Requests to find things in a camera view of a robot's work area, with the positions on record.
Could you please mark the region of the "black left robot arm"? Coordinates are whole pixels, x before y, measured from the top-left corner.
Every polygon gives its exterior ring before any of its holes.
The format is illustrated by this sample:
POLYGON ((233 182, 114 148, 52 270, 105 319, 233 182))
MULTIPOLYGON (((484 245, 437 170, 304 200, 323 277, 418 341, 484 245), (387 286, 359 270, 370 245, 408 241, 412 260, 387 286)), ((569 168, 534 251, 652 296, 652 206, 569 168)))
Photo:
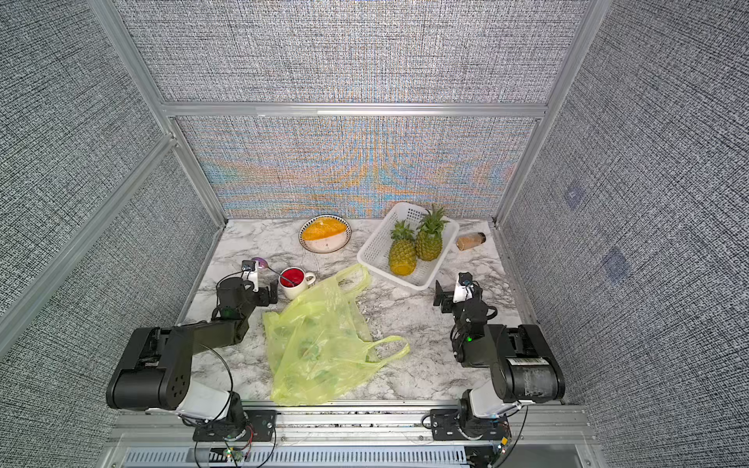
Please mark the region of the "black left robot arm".
POLYGON ((171 411, 194 429, 195 442, 269 442, 276 411, 246 411, 230 384, 226 391, 191 382, 193 357, 236 345, 258 307, 278 301, 278 285, 231 276, 217 288, 218 306, 209 322, 133 331, 107 386, 111 409, 171 411))

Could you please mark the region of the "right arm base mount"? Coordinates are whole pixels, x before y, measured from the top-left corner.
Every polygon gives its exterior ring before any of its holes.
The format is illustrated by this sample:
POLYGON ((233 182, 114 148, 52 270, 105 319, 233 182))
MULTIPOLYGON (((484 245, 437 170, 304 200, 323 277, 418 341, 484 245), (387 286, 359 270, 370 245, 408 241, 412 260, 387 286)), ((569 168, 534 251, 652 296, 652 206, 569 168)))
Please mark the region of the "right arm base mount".
POLYGON ((506 417, 480 418, 455 409, 432 409, 422 425, 434 441, 502 441, 511 437, 506 417))

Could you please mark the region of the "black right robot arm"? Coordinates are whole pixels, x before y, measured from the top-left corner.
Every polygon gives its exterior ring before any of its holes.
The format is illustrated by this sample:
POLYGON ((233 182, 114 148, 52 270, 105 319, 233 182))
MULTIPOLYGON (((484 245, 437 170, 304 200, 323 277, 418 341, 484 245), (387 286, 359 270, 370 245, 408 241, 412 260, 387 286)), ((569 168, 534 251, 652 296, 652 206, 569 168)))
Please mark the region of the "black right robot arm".
POLYGON ((564 398, 563 372, 540 327, 494 324, 499 310, 484 302, 469 273, 458 275, 452 291, 436 283, 433 305, 454 318, 456 362, 490 372, 487 382, 464 392, 456 409, 429 413, 426 426, 435 440, 499 440, 509 435, 509 417, 520 409, 564 398))

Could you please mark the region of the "pineapple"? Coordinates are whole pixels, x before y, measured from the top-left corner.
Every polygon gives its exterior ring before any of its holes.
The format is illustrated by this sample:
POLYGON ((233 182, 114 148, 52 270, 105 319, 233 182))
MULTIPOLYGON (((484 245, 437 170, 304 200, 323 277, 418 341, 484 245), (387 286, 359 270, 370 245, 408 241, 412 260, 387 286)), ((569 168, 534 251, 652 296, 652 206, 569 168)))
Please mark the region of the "pineapple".
POLYGON ((433 205, 421 220, 417 230, 415 251, 422 261, 434 261, 443 249, 443 232, 448 222, 444 219, 445 209, 433 205))
POLYGON ((391 230, 392 245, 388 253, 388 266, 396 276, 409 276, 417 267, 415 233, 405 220, 396 222, 391 230))

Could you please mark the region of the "yellow-green plastic bag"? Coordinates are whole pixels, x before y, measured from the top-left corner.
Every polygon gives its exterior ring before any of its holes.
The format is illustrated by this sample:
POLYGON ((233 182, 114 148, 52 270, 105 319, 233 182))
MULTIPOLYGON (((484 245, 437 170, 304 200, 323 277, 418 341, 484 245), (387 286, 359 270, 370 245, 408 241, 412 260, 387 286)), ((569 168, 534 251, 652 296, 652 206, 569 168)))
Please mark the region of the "yellow-green plastic bag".
POLYGON ((410 353, 399 335, 373 339, 357 305, 371 283, 367 267, 355 264, 303 292, 282 312, 263 316, 271 401, 283 407, 333 402, 410 353))

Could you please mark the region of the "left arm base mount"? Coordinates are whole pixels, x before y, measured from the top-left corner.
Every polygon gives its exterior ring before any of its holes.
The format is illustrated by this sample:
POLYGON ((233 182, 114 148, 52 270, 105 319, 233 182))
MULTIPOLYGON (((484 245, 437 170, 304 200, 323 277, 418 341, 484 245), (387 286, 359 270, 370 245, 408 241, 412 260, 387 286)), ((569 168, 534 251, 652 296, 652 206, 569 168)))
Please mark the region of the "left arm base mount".
POLYGON ((228 415, 226 418, 197 427, 192 434, 192 440, 199 443, 271 442, 276 417, 277 411, 273 409, 243 411, 241 417, 228 415))

